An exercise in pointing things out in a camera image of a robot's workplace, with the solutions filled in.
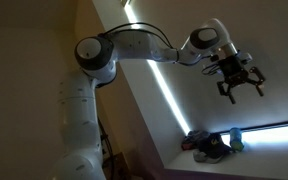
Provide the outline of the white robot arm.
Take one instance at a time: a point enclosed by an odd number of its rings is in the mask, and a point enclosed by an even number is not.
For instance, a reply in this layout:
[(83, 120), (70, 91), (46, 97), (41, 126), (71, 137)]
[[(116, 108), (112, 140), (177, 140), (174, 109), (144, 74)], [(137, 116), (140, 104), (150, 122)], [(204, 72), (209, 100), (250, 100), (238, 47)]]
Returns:
[(97, 115), (95, 91), (114, 82), (119, 61), (193, 66), (211, 58), (223, 76), (217, 83), (218, 90), (227, 97), (238, 85), (248, 83), (260, 89), (265, 81), (257, 68), (244, 68), (251, 56), (236, 50), (226, 27), (216, 18), (192, 31), (179, 49), (165, 35), (128, 23), (81, 39), (74, 55), (79, 68), (65, 74), (59, 84), (60, 133), (66, 152), (48, 180), (106, 180), (102, 168), (104, 130)]

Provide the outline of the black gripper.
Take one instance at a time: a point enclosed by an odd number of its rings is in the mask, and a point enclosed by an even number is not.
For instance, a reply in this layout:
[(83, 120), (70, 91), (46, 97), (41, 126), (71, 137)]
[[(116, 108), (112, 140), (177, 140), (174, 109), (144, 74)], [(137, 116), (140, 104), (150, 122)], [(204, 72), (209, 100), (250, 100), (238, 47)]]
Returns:
[(262, 86), (265, 81), (265, 77), (257, 67), (252, 67), (249, 70), (250, 74), (255, 74), (257, 79), (253, 80), (248, 78), (249, 73), (245, 70), (244, 65), (240, 59), (236, 56), (230, 56), (226, 59), (218, 62), (220, 70), (224, 76), (223, 81), (217, 82), (217, 87), (220, 95), (227, 96), (232, 104), (236, 104), (236, 101), (231, 93), (231, 86), (235, 87), (243, 83), (250, 83), (255, 86), (258, 94), (263, 96)]

